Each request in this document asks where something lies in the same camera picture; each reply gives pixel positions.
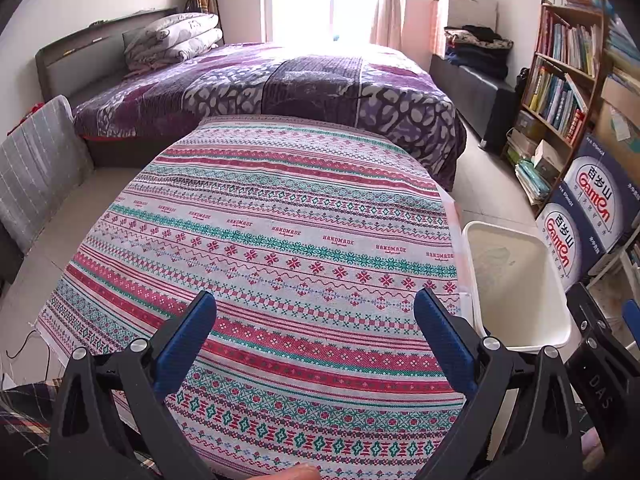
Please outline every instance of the purple bedspread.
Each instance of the purple bedspread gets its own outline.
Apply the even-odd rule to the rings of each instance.
[[[428,73],[382,46],[233,44],[124,80],[75,110],[85,139],[182,137],[202,118],[273,114],[344,124],[407,150],[451,190],[466,132]]]

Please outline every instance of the beige curtain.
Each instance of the beige curtain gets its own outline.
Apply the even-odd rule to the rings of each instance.
[[[400,0],[378,0],[369,41],[400,50],[401,16]]]

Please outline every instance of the stack of folded clothes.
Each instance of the stack of folded clothes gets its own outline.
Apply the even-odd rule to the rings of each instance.
[[[454,65],[467,65],[480,72],[504,79],[507,77],[507,56],[513,41],[504,40],[488,27],[464,25],[445,27],[446,59]]]

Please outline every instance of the gray striped cloth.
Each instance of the gray striped cloth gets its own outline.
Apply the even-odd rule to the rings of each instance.
[[[0,221],[23,253],[93,168],[64,96],[49,101],[0,144]]]

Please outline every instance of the white plastic bin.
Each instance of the white plastic bin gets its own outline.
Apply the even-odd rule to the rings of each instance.
[[[572,318],[558,273],[539,238],[485,222],[463,230],[474,329],[510,350],[538,352],[569,341]]]

